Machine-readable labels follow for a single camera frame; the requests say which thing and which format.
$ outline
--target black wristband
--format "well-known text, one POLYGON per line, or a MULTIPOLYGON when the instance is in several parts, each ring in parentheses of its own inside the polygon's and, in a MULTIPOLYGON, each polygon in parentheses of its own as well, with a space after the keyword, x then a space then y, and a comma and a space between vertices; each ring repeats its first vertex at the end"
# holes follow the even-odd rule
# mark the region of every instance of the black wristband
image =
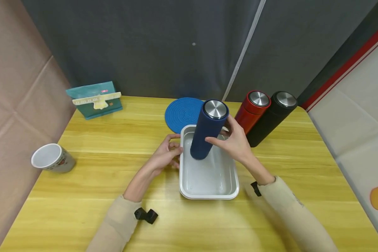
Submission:
POLYGON ((255 191, 256 196, 260 197, 262 194, 260 194, 259 188, 258 188, 258 183, 255 181, 251 184, 253 191, 255 191))

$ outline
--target ceramic cup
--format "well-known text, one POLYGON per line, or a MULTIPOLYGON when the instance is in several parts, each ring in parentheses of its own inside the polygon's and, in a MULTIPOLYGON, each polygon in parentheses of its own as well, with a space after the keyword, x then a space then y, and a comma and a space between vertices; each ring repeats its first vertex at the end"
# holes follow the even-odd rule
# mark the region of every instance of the ceramic cup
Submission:
POLYGON ((31 164, 38 169, 66 173, 73 169, 76 161, 60 145, 49 143, 35 151, 31 157, 31 164))

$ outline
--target white rectangular container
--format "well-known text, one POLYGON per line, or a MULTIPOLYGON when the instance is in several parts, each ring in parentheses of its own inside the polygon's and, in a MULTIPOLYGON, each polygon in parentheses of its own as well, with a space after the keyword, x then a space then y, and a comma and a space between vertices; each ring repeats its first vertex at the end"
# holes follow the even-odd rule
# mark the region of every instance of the white rectangular container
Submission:
POLYGON ((239 193, 239 181, 234 160, 217 146, 208 156, 196 160, 190 154, 196 125, 187 125, 181 131, 179 190, 193 200, 231 200, 239 193))

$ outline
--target gray curtain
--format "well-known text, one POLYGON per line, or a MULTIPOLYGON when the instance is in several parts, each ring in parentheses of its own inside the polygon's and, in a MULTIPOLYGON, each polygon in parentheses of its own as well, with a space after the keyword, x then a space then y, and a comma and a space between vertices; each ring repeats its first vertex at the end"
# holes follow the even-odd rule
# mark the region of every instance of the gray curtain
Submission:
POLYGON ((72 86, 221 99, 259 0, 23 0, 72 86))
MULTIPOLYGON (((72 86, 221 99, 259 0, 22 0, 72 86)), ((377 0, 267 0, 228 95, 295 96, 377 0)))
POLYGON ((259 89, 299 96, 377 0, 267 0, 228 95, 259 89))

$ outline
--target silver bottle cap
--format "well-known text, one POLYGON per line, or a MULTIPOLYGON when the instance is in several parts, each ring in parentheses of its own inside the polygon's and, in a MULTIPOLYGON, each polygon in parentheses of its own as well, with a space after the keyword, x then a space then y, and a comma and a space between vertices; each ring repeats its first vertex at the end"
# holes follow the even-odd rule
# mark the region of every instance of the silver bottle cap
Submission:
POLYGON ((269 105, 269 98, 262 92, 253 91, 248 96, 249 100, 259 107, 266 107, 269 105))
POLYGON ((227 108, 221 101, 210 100, 203 107, 205 113, 213 119, 221 119, 227 114, 227 108))
POLYGON ((297 104, 295 97, 287 92, 279 92, 276 97, 277 101, 287 108, 294 107, 297 104))

